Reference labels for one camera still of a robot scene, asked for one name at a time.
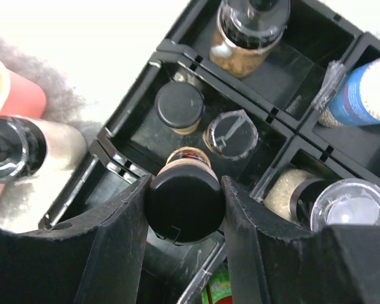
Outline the brown spice bottle black cap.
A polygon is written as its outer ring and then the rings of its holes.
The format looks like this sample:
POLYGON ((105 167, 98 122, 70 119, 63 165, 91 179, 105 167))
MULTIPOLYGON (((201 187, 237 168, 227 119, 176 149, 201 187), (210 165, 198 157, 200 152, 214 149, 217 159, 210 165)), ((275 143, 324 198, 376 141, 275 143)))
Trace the brown spice bottle black cap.
POLYGON ((264 61, 281 40, 291 4, 283 1, 222 1, 209 58, 242 79, 264 61))

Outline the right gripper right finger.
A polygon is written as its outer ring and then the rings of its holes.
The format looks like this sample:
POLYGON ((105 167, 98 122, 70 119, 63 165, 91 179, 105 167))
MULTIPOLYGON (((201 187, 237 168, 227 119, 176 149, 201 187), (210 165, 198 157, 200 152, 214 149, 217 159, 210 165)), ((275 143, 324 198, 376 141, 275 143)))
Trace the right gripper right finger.
POLYGON ((380 227, 311 232, 222 179, 234 303, 380 303, 380 227))

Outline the pink divided organizer tray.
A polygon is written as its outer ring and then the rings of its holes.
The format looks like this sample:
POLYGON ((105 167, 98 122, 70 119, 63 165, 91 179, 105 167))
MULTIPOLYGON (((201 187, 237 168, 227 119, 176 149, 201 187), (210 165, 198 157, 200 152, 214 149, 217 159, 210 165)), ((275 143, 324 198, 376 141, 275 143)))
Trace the pink divided organizer tray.
MULTIPOLYGON (((45 107, 41 87, 6 68, 0 60, 0 117, 41 118, 45 107)), ((0 183, 0 195, 4 185, 0 183)))

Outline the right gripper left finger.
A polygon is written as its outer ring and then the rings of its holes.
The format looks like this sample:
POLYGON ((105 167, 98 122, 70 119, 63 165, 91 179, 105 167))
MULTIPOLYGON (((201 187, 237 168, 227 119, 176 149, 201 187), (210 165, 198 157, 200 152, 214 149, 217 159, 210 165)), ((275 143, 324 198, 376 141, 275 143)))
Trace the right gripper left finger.
POLYGON ((97 208, 13 234, 0 229, 0 303, 134 303, 146 247, 140 178, 97 208))

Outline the dark spice jar black lid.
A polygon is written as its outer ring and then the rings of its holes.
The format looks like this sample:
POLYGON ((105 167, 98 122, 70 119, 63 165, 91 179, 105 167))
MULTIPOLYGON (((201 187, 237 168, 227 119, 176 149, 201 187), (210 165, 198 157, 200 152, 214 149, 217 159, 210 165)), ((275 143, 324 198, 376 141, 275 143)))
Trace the dark spice jar black lid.
POLYGON ((146 191, 145 214, 156 236, 177 246, 204 241, 219 229, 224 195, 204 151, 184 146, 170 154, 146 191))

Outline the sauce bottle yellow cap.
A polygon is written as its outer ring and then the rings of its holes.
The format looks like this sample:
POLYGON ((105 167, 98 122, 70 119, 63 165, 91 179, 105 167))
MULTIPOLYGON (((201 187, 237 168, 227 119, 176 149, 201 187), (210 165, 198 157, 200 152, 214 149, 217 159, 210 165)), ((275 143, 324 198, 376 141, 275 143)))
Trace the sauce bottle yellow cap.
POLYGON ((233 304, 231 280, 227 269, 219 269, 212 275, 201 292, 202 304, 233 304))

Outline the blue label white granule bottle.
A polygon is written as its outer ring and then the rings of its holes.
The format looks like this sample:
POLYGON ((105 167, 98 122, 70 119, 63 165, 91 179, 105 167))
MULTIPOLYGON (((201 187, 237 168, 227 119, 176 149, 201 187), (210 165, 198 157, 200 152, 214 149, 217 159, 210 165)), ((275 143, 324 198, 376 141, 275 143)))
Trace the blue label white granule bottle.
POLYGON ((329 128, 380 124, 380 58, 349 74, 319 123, 329 128))

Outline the black compartment bin rack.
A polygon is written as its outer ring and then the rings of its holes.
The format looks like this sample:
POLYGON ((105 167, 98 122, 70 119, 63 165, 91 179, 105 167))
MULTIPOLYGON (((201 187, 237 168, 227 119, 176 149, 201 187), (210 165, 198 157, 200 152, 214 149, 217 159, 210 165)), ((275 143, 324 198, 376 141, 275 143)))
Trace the black compartment bin rack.
POLYGON ((228 206, 209 206, 204 179, 167 191, 168 203, 108 235, 99 250, 105 292, 133 267, 133 303, 204 303, 222 269, 236 303, 380 303, 380 227, 313 233, 267 210, 261 199, 287 167, 330 181, 358 177, 380 187, 380 126, 325 129, 311 103, 327 64, 356 68, 380 57, 380 40, 318 1, 292 1, 281 41, 240 80, 208 59, 218 1, 191 1, 91 144, 41 220, 53 230, 97 216, 142 175, 156 176, 184 146, 203 150, 226 184, 228 206))

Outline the clear lid seasoning jar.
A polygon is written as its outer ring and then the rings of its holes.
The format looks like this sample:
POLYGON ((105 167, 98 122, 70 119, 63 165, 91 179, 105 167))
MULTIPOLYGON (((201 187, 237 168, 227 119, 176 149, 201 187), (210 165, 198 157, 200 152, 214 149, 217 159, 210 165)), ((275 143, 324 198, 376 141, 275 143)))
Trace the clear lid seasoning jar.
POLYGON ((314 232, 329 225, 380 225, 380 187, 363 179, 333 181, 289 168, 263 203, 283 219, 314 232))

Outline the white salt bottle black cap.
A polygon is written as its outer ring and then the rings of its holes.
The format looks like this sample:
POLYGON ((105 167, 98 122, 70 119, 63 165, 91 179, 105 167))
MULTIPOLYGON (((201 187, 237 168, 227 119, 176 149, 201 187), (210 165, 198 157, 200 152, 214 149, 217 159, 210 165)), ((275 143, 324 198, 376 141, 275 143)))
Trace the white salt bottle black cap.
POLYGON ((27 117, 0 117, 0 183, 75 168, 86 141, 74 127, 27 117))

